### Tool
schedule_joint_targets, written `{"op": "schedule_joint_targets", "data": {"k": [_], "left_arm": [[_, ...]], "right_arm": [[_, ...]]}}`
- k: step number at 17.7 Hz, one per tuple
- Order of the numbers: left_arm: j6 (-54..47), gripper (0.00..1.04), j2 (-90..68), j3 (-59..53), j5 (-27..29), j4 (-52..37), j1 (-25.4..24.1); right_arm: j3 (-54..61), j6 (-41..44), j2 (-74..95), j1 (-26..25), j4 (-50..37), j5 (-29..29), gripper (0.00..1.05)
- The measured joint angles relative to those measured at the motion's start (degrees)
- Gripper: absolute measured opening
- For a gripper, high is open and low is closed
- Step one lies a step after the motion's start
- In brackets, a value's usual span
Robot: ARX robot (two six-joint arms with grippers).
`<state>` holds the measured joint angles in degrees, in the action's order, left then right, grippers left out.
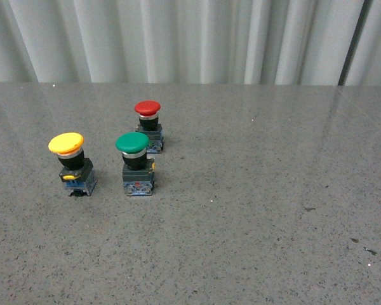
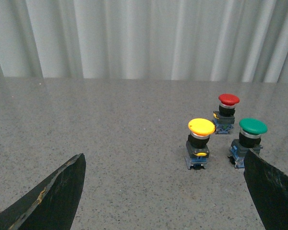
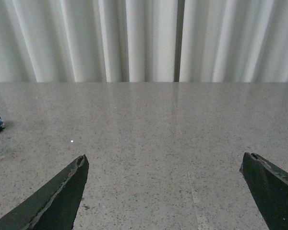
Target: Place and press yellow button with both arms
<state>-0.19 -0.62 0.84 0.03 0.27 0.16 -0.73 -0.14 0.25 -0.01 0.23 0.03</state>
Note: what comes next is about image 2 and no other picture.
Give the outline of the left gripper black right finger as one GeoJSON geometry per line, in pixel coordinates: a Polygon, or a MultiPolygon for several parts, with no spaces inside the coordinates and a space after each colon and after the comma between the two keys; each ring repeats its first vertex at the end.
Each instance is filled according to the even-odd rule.
{"type": "Polygon", "coordinates": [[[288,176],[252,149],[244,158],[244,178],[267,230],[288,230],[288,176]]]}

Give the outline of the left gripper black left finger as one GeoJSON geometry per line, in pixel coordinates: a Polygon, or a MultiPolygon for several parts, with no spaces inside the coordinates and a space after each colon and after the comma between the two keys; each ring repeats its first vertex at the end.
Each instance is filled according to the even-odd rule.
{"type": "Polygon", "coordinates": [[[69,230],[84,187],[86,160],[77,154],[0,212],[0,230],[69,230]]]}

